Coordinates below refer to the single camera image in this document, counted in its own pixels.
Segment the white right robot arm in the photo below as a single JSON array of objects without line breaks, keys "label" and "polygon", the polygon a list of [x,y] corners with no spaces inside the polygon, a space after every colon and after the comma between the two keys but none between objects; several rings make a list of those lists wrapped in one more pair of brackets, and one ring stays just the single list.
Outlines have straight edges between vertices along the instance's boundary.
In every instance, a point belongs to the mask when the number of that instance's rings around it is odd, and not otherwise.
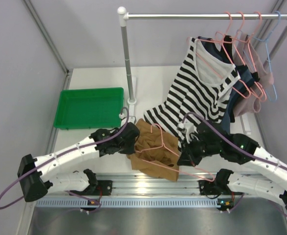
[{"label": "white right robot arm", "polygon": [[205,157],[219,155],[228,162],[250,168],[262,176],[257,180],[220,169],[212,182],[201,180],[201,194],[251,194],[277,203],[287,210],[287,164],[275,158],[255,140],[244,134],[229,134],[217,123],[202,122],[198,127],[180,123],[177,130],[184,135],[178,165],[198,165]]}]

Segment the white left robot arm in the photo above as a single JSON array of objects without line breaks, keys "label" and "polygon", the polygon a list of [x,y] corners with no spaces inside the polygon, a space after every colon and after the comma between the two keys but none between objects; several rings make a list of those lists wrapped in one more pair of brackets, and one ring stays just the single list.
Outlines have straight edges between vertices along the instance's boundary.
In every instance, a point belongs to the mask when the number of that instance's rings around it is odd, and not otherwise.
[{"label": "white left robot arm", "polygon": [[30,154],[23,156],[17,176],[24,200],[33,202],[60,191],[95,193],[98,182],[91,170],[73,173],[67,173],[66,170],[105,155],[133,154],[139,135],[136,125],[128,122],[121,128],[98,129],[83,140],[57,152],[37,157]]}]

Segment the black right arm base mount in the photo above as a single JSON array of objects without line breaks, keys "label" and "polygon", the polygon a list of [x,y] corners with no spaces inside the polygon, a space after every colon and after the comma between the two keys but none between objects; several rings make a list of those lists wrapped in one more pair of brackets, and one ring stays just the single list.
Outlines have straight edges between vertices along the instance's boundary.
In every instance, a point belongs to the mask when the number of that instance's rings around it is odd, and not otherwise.
[{"label": "black right arm base mount", "polygon": [[199,190],[200,194],[205,196],[231,195],[232,193],[226,183],[217,180],[213,182],[199,180]]}]

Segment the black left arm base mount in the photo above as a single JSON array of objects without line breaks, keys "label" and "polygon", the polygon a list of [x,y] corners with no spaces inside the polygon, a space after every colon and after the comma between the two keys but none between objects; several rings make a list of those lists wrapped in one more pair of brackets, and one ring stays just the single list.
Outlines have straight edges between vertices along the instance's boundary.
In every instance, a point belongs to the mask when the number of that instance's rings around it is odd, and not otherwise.
[{"label": "black left arm base mount", "polygon": [[70,192],[81,196],[110,196],[112,184],[111,180],[99,180],[97,186],[88,186],[84,191],[71,190]]}]

